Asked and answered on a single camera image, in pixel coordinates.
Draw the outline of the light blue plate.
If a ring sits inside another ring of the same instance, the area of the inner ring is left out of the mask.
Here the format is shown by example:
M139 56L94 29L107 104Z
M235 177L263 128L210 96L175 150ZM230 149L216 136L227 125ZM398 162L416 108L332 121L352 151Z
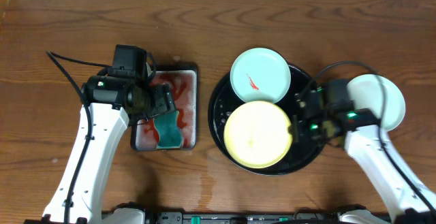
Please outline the light blue plate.
M405 99L400 89L389 79L380 77L386 90L386 110L382 119L382 127L392 131L398 127L405 117ZM347 90L356 109L368 108L377 118L382 111L382 90L375 75L364 74L355 77L347 84Z
M291 85L291 72L286 60L274 50L252 48L240 54L230 70L230 84L244 102L277 103Z

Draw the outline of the green scrubbing sponge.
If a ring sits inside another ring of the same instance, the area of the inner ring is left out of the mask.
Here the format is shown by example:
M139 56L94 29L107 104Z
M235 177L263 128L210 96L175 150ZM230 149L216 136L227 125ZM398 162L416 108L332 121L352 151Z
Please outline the green scrubbing sponge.
M181 148L183 137L177 125L178 115L179 112L176 110L154 118L155 129L159 135L158 150Z

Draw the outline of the yellow plate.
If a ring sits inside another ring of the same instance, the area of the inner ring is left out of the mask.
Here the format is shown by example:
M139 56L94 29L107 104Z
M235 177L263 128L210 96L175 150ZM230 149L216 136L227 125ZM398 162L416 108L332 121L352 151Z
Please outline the yellow plate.
M225 124L225 148L237 163L245 167L270 167L290 150L291 125L288 115L273 103L245 103L231 113Z

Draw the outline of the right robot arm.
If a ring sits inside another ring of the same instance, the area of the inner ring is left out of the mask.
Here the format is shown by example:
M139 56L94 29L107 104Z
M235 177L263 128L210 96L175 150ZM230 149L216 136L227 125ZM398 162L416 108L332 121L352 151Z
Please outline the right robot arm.
M344 79L304 85L294 96L294 139L323 146L342 138L342 148L367 175L393 223L434 223L435 193L406 164L383 126L385 80L369 74L363 79L372 85L356 87L355 80Z

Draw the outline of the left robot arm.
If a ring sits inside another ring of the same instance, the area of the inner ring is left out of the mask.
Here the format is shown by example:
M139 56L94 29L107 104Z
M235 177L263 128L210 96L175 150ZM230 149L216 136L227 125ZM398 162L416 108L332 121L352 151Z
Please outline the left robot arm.
M169 85L91 76L78 94L84 103L76 140L39 223L154 223L153 214L131 202L104 217L102 201L115 151L127 128L175 110Z

